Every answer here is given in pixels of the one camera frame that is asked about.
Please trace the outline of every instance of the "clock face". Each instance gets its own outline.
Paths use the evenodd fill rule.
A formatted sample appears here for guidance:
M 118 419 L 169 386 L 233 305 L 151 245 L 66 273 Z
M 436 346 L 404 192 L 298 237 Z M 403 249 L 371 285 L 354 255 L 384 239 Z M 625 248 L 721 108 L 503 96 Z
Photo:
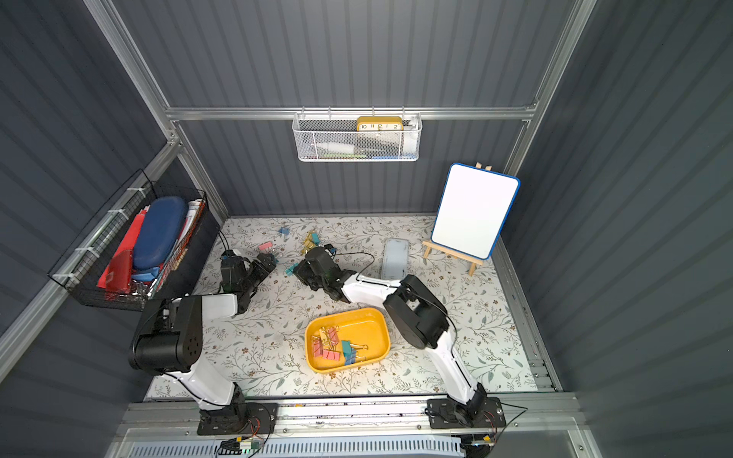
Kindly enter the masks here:
M 401 130 L 401 127 L 402 125 L 396 122 L 387 122 L 380 124 L 361 124 L 359 130 Z

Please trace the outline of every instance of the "aluminum frame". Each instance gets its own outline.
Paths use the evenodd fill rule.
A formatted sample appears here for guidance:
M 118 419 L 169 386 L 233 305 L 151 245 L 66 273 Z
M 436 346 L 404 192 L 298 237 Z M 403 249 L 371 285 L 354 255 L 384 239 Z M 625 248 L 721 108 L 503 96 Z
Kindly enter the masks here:
M 534 107 L 362 107 L 362 108 L 306 108 L 306 107 L 171 107 L 166 115 L 173 121 L 239 120 L 239 121 L 290 121 L 295 114 L 335 116 L 356 119 L 364 114 L 415 116 L 422 119 L 494 119 L 529 120 L 534 117 Z
M 430 429 L 424 414 L 428 399 L 416 396 L 340 396 L 331 398 L 253 399 L 279 404 L 275 437 L 344 437 L 393 435 L 460 435 L 485 433 L 480 428 Z M 505 393 L 502 402 L 527 407 L 507 426 L 507 433 L 568 431 L 579 458 L 600 458 L 597 446 L 574 393 Z M 512 419 L 521 409 L 504 406 Z M 107 453 L 126 457 L 134 442 L 211 440 L 196 436 L 199 407 L 193 401 L 146 402 L 128 406 Z M 235 435 L 215 436 L 216 439 Z
M 537 322 L 534 320 L 517 272 L 514 270 L 511 258 L 509 258 L 507 247 L 501 237 L 496 241 L 491 259 L 496 268 L 496 275 L 499 277 L 501 288 L 507 297 L 507 305 L 512 312 L 538 391 L 562 391 L 562 384 L 539 333 Z
M 178 141 L 171 140 L 166 143 L 145 168 L 145 174 L 151 180 L 158 179 L 176 158 L 180 149 Z M 112 204 L 111 208 L 123 208 L 138 192 L 133 188 L 140 188 L 146 181 L 147 178 L 140 174 L 132 181 L 129 189 Z M 99 237 L 104 228 L 112 222 L 114 215 L 115 213 L 106 212 L 100 222 L 97 223 L 97 226 L 81 241 L 79 247 L 89 246 L 93 240 Z M 73 271 L 82 256 L 83 251 L 72 252 L 58 272 L 68 273 Z M 69 294 L 66 289 L 60 287 L 55 281 L 48 280 L 40 292 L 23 309 L 18 318 L 0 336 L 0 383 L 68 297 Z
M 206 191 L 207 197 L 212 202 L 212 214 L 222 224 L 229 216 L 224 200 L 219 195 L 211 179 L 206 174 L 203 163 L 196 154 L 190 142 L 183 138 L 183 129 L 175 125 L 168 118 L 166 109 L 170 104 L 166 99 L 163 90 L 155 80 L 150 67 L 145 62 L 142 53 L 135 44 L 130 31 L 122 17 L 117 12 L 112 0 L 84 0 L 84 4 L 92 14 L 95 22 L 104 33 L 105 38 L 122 63 L 128 76 L 138 89 L 145 105 L 163 134 L 174 141 L 182 139 L 185 151 L 180 156 L 180 161 L 188 172 L 191 181 L 201 190 Z
M 539 85 L 537 96 L 535 97 L 535 115 L 528 122 L 526 129 L 520 131 L 519 141 L 509 156 L 507 166 L 504 173 L 517 176 L 519 169 L 527 157 L 532 141 L 537 135 L 540 125 L 547 114 L 550 102 L 555 96 L 560 80 L 562 79 L 570 57 L 578 45 L 578 41 L 586 28 L 588 19 L 595 8 L 597 0 L 576 0 L 573 5 L 570 17 L 565 23 L 560 40 L 553 53 L 550 64 L 548 65 L 545 75 L 542 77 L 542 83 Z

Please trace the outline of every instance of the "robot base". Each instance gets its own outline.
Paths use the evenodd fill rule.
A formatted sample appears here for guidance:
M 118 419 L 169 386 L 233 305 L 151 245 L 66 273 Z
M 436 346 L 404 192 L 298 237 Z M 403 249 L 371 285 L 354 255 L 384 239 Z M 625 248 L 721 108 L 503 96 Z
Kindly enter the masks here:
M 465 425 L 461 424 L 455 416 L 456 407 L 456 401 L 450 398 L 428 399 L 425 413 L 430 417 L 430 428 L 465 428 Z M 491 415 L 484 415 L 484 412 L 488 412 Z M 496 428 L 501 428 L 507 425 L 507 420 L 504 417 L 504 409 L 501 407 L 499 398 L 483 399 L 483 403 L 481 404 L 481 407 L 479 407 L 478 414 L 473 421 L 472 427 L 491 430 L 491 423 L 494 423 L 494 427 Z
M 227 407 L 219 410 L 200 410 L 201 421 L 196 433 L 199 436 L 250 435 L 257 431 L 259 424 L 258 434 L 269 435 L 275 431 L 277 407 L 275 403 L 245 402 L 242 391 L 237 387 L 232 403 Z

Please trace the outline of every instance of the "black cable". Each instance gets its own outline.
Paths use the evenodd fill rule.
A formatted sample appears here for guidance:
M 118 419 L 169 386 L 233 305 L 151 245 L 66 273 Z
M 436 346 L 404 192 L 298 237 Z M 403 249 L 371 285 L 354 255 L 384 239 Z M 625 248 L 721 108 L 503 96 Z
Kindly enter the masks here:
M 219 444 L 219 447 L 216 448 L 217 455 L 227 455 L 227 454 L 221 453 L 221 450 L 241 451 L 237 437 L 234 437 L 232 439 L 222 440 L 221 443 Z
M 267 412 L 267 413 L 268 413 L 268 418 L 270 419 L 270 423 L 268 424 L 268 428 L 269 428 L 269 429 L 272 429 L 272 424 L 273 424 L 273 422 L 274 422 L 275 420 L 274 420 L 274 418 L 273 418 L 272 414 L 270 413 L 269 409 L 267 409 L 267 408 L 266 408 L 266 406 L 265 406 L 264 404 L 260 404 L 259 402 L 250 402 L 250 404 L 257 404 L 257 405 L 260 405 L 260 406 L 262 406 L 262 408 L 263 408 L 263 409 L 265 409 L 265 412 Z M 265 447 L 265 444 L 266 444 L 266 443 L 268 442 L 268 439 L 270 438 L 270 436 L 271 436 L 271 435 L 270 435 L 270 434 L 268 434 L 268 436 L 267 436 L 267 437 L 265 438 L 264 442 L 262 442 L 262 447 L 258 448 L 258 449 L 257 449 L 257 450 L 256 450 L 256 451 L 255 451 L 255 452 L 253 453 L 253 454 L 251 454 L 251 455 L 249 455 L 249 456 L 250 456 L 250 457 L 253 457 L 253 456 L 254 456 L 254 455 L 256 455 L 256 454 L 257 454 L 257 453 L 258 453 L 258 452 L 259 452 L 260 450 L 262 450 L 262 449 L 263 449 L 263 448 Z
M 217 231 L 219 233 L 219 240 L 221 240 L 222 237 L 224 238 L 223 240 L 221 240 L 221 244 L 224 247 L 224 249 L 225 250 L 231 249 L 229 247 L 229 239 L 226 238 L 226 235 L 224 235 L 224 233 L 221 231 L 221 229 L 217 229 Z
M 365 252 L 365 251 L 354 251 L 354 252 L 352 252 L 352 253 L 336 253 L 336 254 L 334 254 L 333 256 L 331 256 L 331 258 L 333 259 L 333 258 L 335 258 L 336 256 L 344 256 L 344 255 L 346 255 L 346 254 L 366 254 L 366 255 L 368 255 L 368 256 L 371 256 L 371 257 L 372 257 L 372 261 L 371 261 L 371 262 L 370 262 L 369 264 L 365 265 L 365 266 L 364 266 L 364 268 L 363 268 L 363 269 L 361 269 L 361 270 L 359 271 L 359 273 L 357 273 L 357 274 L 356 274 L 356 281 L 359 281 L 359 276 L 360 276 L 360 275 L 361 275 L 361 274 L 362 274 L 362 273 L 363 273 L 363 272 L 364 272 L 364 271 L 365 271 L 365 270 L 367 269 L 367 267 L 369 267 L 370 265 L 374 264 L 374 262 L 375 262 L 375 261 L 377 260 L 377 258 L 375 258 L 373 254 L 371 254 L 371 253 L 367 253 L 367 252 Z
M 197 396 L 196 394 L 193 393 L 193 391 L 188 389 L 188 386 L 186 386 L 185 383 L 180 378 L 176 377 L 175 375 L 171 374 L 170 372 L 162 372 L 162 374 L 176 379 L 178 383 L 180 383 L 181 386 L 184 387 L 185 390 L 189 392 L 190 395 L 192 395 L 194 398 L 198 399 L 199 401 L 203 401 L 203 402 L 206 402 L 207 404 L 215 405 L 216 407 L 228 407 L 229 406 L 229 404 L 216 404 L 215 402 L 207 401 L 206 399 L 200 396 Z
M 143 321 L 142 325 L 140 326 L 140 329 L 144 328 L 145 325 L 147 324 L 147 322 L 149 322 L 151 318 L 156 318 L 157 319 L 158 318 L 158 312 L 159 311 L 161 311 L 161 309 L 156 310 L 155 313 L 153 313 L 152 315 L 150 315 L 147 318 L 147 320 Z M 139 337 L 139 334 L 138 335 L 135 335 L 135 338 L 133 340 L 133 346 L 130 349 L 130 351 L 132 351 L 132 353 L 133 353 L 133 361 L 135 361 L 135 365 L 138 366 L 138 367 L 140 367 L 140 364 L 138 364 L 138 362 L 137 362 L 137 353 L 136 353 L 136 351 L 137 351 L 137 342 L 139 340 L 138 337 Z
M 221 231 L 217 234 L 219 236 L 219 241 L 221 242 L 221 247 L 226 251 L 226 243 L 224 243 L 224 239 L 221 238 Z
M 528 409 L 527 407 L 522 407 L 522 406 L 520 406 L 520 405 L 511 405 L 511 404 L 505 404 L 505 403 L 503 403 L 503 402 L 502 402 L 502 405 L 508 405 L 508 406 L 510 406 L 510 407 L 516 407 L 517 409 L 524 409 L 524 410 L 522 410 L 522 411 L 521 411 L 521 412 L 519 412 L 519 413 L 518 413 L 517 415 L 515 415 L 515 417 L 514 417 L 514 418 L 512 418 L 511 420 L 509 420 L 509 421 L 508 421 L 508 422 L 507 422 L 507 423 L 506 423 L 506 424 L 504 425 L 504 427 L 503 427 L 503 428 L 501 428 L 501 431 L 500 431 L 500 432 L 499 432 L 499 433 L 498 433 L 498 434 L 496 435 L 496 437 L 494 438 L 494 446 L 495 446 L 495 447 L 496 447 L 496 444 L 498 444 L 498 442 L 499 442 L 499 438 L 500 438 L 500 437 L 501 437 L 501 435 L 502 435 L 502 434 L 504 433 L 504 430 L 505 430 L 505 429 L 507 428 L 507 426 L 509 426 L 509 424 L 510 424 L 510 423 L 514 423 L 514 420 L 516 420 L 517 418 L 519 418 L 519 417 L 520 417 L 520 415 L 522 415 L 522 414 L 523 414 L 523 413 L 525 413 L 525 412 L 526 412 L 527 410 L 529 410 L 529 409 Z
M 147 180 L 147 182 L 150 183 L 150 189 L 152 189 L 152 194 L 157 199 L 158 198 L 158 193 L 155 192 L 155 186 L 152 185 L 152 181 L 150 181 L 150 177 L 147 176 L 147 173 L 145 173 L 145 170 L 140 169 L 140 171 L 145 176 L 145 179 Z
M 458 341 L 458 327 L 457 327 L 457 326 L 456 326 L 456 324 L 455 324 L 455 323 L 453 322 L 453 320 L 451 319 L 451 317 L 450 317 L 450 316 L 448 315 L 448 312 L 447 312 L 447 311 L 445 311 L 445 310 L 443 310 L 443 309 L 441 309 L 440 307 L 438 307 L 438 304 L 436 304 L 436 303 L 432 302 L 431 300 L 428 300 L 428 299 L 426 299 L 426 298 L 423 298 L 423 297 L 422 297 L 421 295 L 417 294 L 417 293 L 416 293 L 416 292 L 414 292 L 414 291 L 413 291 L 412 289 L 410 289 L 410 292 L 411 292 L 412 294 L 414 294 L 414 295 L 415 295 L 415 296 L 416 296 L 416 297 L 417 297 L 418 299 L 422 299 L 422 300 L 424 300 L 425 302 L 427 302 L 428 304 L 430 304 L 431 306 L 433 306 L 433 307 L 435 307 L 436 309 L 440 310 L 440 311 L 441 311 L 441 313 L 442 313 L 443 315 L 445 315 L 445 316 L 446 316 L 446 318 L 448 319 L 448 321 L 450 321 L 450 322 L 451 322 L 451 325 L 453 325 L 453 329 L 454 329 L 454 330 L 456 331 L 456 338 L 455 338 L 455 339 L 453 340 L 453 344 L 451 345 L 451 355 L 452 355 L 453 357 L 455 357 L 455 355 L 453 355 L 453 349 L 455 348 L 455 346 L 456 346 L 456 342 Z

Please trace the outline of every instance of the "cable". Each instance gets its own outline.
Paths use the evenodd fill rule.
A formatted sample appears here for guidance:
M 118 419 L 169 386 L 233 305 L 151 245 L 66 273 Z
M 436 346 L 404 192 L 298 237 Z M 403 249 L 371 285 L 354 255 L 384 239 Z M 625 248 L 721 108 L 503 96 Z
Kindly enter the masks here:
M 226 238 L 226 235 L 221 231 L 221 229 L 217 229 L 219 233 L 219 240 L 221 240 L 221 244 L 224 247 L 225 250 L 229 250 L 229 239 Z
M 158 193 L 155 192 L 155 186 L 152 185 L 152 181 L 150 181 L 150 177 L 147 176 L 147 173 L 145 173 L 145 170 L 144 169 L 140 169 L 140 171 L 145 176 L 145 179 L 147 180 L 147 182 L 150 183 L 150 189 L 152 189 L 152 194 L 157 199 L 158 198 Z
M 158 312 L 159 311 L 161 311 L 161 309 L 156 310 L 154 314 L 150 315 L 147 318 L 147 320 L 145 320 L 142 323 L 142 326 L 140 326 L 140 329 L 144 328 L 145 325 L 147 324 L 147 322 L 149 322 L 151 318 L 156 318 L 157 319 L 158 318 Z M 139 340 L 139 339 L 137 339 L 138 337 L 139 337 L 139 335 L 135 335 L 134 340 L 133 340 L 133 346 L 130 349 L 130 351 L 132 351 L 132 353 L 133 353 L 133 361 L 135 361 L 135 365 L 138 366 L 138 367 L 140 367 L 140 364 L 138 364 L 138 362 L 137 362 L 137 342 Z
M 221 242 L 221 247 L 226 251 L 226 243 L 224 243 L 224 239 L 221 238 L 221 231 L 217 234 L 219 236 L 219 241 Z
M 253 437 L 259 437 L 259 436 L 257 436 L 257 433 L 259 432 L 259 428 L 262 427 L 262 423 L 259 421 L 259 418 L 258 417 L 254 417 L 254 419 L 257 420 L 257 429 L 254 430 L 254 432 L 252 433 L 252 436 Z
M 377 260 L 377 258 L 375 258 L 373 254 L 367 253 L 365 251 L 354 251 L 352 253 L 336 253 L 333 256 L 331 256 L 331 259 L 335 258 L 336 256 L 344 256 L 346 254 L 366 254 L 366 255 L 372 257 L 372 261 L 369 264 L 365 265 L 364 268 L 361 269 L 359 271 L 359 273 L 356 274 L 356 281 L 359 281 L 359 276 L 367 269 L 367 267 L 369 267 L 370 265 L 374 264 L 374 261 Z
M 520 405 L 511 405 L 511 404 L 506 404 L 506 403 L 504 403 L 504 402 L 502 402 L 502 405 L 508 405 L 508 406 L 510 406 L 510 407 L 516 407 L 517 409 L 524 409 L 524 410 L 522 410 L 521 412 L 519 412 L 519 413 L 518 413 L 518 414 L 517 414 L 517 415 L 516 415 L 516 416 L 515 416 L 514 418 L 512 418 L 511 420 L 509 420 L 509 421 L 507 422 L 507 424 L 505 424 L 505 425 L 504 425 L 504 427 L 503 427 L 503 428 L 501 428 L 501 431 L 500 431 L 500 432 L 498 433 L 498 435 L 496 435 L 496 437 L 494 438 L 494 444 L 498 444 L 498 442 L 499 442 L 499 438 L 500 438 L 500 437 L 501 437 L 501 435 L 502 435 L 502 434 L 504 433 L 504 430 L 505 430 L 505 429 L 507 428 L 507 426 L 509 426 L 509 424 L 510 424 L 510 423 L 514 423 L 514 420 L 516 420 L 517 418 L 519 418 L 519 417 L 520 417 L 520 415 L 522 415 L 522 414 L 523 414 L 523 413 L 525 413 L 525 412 L 526 412 L 527 410 L 529 410 L 529 409 L 528 409 L 527 407 L 522 407 L 522 406 L 520 406 Z
M 251 427 L 252 434 L 250 434 L 249 437 L 252 437 L 252 435 L 254 434 L 254 425 L 252 424 L 252 420 L 247 420 L 247 424 L 242 426 L 242 429 L 237 431 L 237 434 L 241 434 L 247 426 Z
M 192 395 L 195 399 L 198 399 L 199 401 L 203 401 L 203 402 L 206 402 L 207 404 L 215 405 L 216 407 L 228 407 L 229 406 L 229 404 L 216 404 L 215 402 L 207 401 L 206 399 L 200 396 L 197 396 L 196 394 L 193 393 L 193 391 L 188 389 L 188 386 L 186 386 L 183 380 L 181 380 L 180 378 L 176 377 L 175 375 L 171 374 L 170 372 L 161 372 L 161 375 L 163 374 L 176 379 L 178 383 L 180 383 L 181 386 L 184 387 L 185 390 L 189 392 L 190 395 Z
M 417 297 L 418 299 L 422 299 L 422 300 L 424 300 L 425 302 L 427 302 L 427 303 L 428 303 L 428 304 L 430 304 L 431 306 L 433 306 L 433 307 L 435 307 L 436 309 L 438 309 L 439 311 L 441 311 L 441 313 L 442 313 L 443 315 L 445 315 L 445 316 L 446 316 L 446 318 L 448 319 L 448 321 L 450 321 L 450 322 L 451 322 L 451 325 L 453 325 L 453 330 L 455 330 L 455 333 L 456 333 L 456 338 L 455 338 L 455 339 L 453 340 L 453 344 L 451 345 L 451 356 L 453 356 L 453 357 L 455 358 L 455 355 L 453 355 L 453 349 L 454 349 L 454 347 L 456 346 L 456 342 L 458 341 L 458 327 L 457 327 L 457 326 L 456 326 L 456 324 L 455 324 L 455 323 L 453 322 L 453 320 L 451 319 L 451 317 L 450 317 L 450 316 L 448 315 L 448 312 L 447 312 L 447 311 L 445 311 L 445 310 L 443 310 L 443 309 L 441 309 L 440 307 L 438 307 L 438 304 L 436 304 L 436 303 L 432 302 L 431 300 L 428 300 L 428 299 L 426 299 L 426 298 L 423 298 L 423 297 L 422 297 L 421 295 L 417 294 L 417 293 L 416 293 L 415 291 L 413 291 L 413 290 L 412 290 L 411 288 L 410 288 L 410 292 L 411 292 L 412 294 L 414 294 L 414 295 L 415 295 L 415 296 L 416 296 L 416 297 Z
M 268 425 L 270 427 L 269 429 L 272 429 L 272 424 L 273 424 L 274 419 L 273 419 L 273 416 L 270 413 L 269 409 L 267 409 L 264 404 L 260 404 L 259 402 L 250 402 L 250 404 L 257 404 L 259 406 L 262 406 L 263 409 L 265 409 L 265 412 L 268 413 L 268 418 L 270 419 L 270 424 Z M 259 453 L 259 451 L 262 450 L 265 447 L 265 444 L 268 442 L 268 439 L 270 438 L 270 436 L 271 436 L 271 434 L 268 434 L 268 436 L 265 437 L 265 441 L 262 442 L 262 446 L 260 448 L 258 448 L 253 454 L 251 454 L 249 456 L 250 457 L 253 457 L 257 453 Z
M 486 421 L 491 423 L 491 427 L 494 430 L 494 437 L 496 437 L 496 433 L 498 432 L 498 430 L 496 429 L 496 426 L 494 426 L 494 422 L 489 419 L 489 415 L 491 415 L 491 418 L 494 418 L 494 415 L 491 412 L 487 412 L 486 410 L 484 410 L 484 417 L 486 418 Z
M 231 439 L 222 440 L 219 446 L 214 448 L 214 456 L 243 454 L 240 445 L 242 440 L 247 439 L 244 439 L 243 437 L 233 437 Z

